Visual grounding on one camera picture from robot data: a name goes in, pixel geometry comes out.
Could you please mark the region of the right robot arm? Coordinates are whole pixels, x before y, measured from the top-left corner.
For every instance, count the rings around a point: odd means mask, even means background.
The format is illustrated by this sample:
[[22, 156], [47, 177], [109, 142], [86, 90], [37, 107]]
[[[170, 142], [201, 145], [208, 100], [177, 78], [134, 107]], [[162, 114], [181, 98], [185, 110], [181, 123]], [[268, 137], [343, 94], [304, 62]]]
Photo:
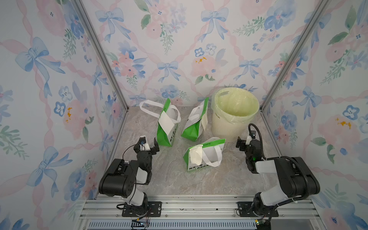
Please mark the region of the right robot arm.
[[272, 216], [274, 208], [307, 199], [320, 192], [318, 180], [301, 157], [264, 159], [261, 141], [250, 136], [247, 140], [238, 138], [236, 148], [245, 153], [246, 165], [251, 173], [272, 173], [278, 178], [276, 186], [255, 195], [247, 212], [259, 217]]

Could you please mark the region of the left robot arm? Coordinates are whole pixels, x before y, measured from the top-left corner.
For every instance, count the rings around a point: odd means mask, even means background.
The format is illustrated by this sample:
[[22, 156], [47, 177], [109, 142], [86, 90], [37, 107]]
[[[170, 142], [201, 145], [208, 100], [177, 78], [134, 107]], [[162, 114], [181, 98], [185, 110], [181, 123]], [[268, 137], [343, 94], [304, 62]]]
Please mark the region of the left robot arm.
[[132, 148], [137, 159], [114, 159], [99, 183], [99, 193], [123, 200], [122, 204], [117, 205], [123, 217], [160, 217], [162, 202], [149, 202], [147, 194], [137, 188], [138, 185], [147, 186], [150, 183], [152, 156], [160, 151], [159, 144], [154, 139], [151, 147], [146, 137], [141, 136]]

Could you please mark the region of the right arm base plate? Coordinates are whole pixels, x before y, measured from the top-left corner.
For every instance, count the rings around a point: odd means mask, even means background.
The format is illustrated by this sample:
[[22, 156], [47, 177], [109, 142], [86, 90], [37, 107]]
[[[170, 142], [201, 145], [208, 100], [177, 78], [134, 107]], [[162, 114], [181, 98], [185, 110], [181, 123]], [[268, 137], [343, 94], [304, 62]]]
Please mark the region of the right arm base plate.
[[240, 217], [279, 217], [277, 210], [272, 211], [273, 206], [264, 206], [262, 204], [254, 204], [251, 201], [237, 202], [237, 215]]

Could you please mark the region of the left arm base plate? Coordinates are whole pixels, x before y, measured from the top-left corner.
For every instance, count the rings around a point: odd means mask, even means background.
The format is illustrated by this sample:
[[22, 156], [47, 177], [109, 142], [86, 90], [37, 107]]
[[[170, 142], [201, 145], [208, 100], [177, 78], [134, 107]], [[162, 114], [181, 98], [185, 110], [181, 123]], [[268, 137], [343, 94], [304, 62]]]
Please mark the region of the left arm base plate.
[[162, 202], [148, 201], [141, 206], [132, 206], [127, 203], [122, 204], [122, 217], [160, 217], [162, 212]]

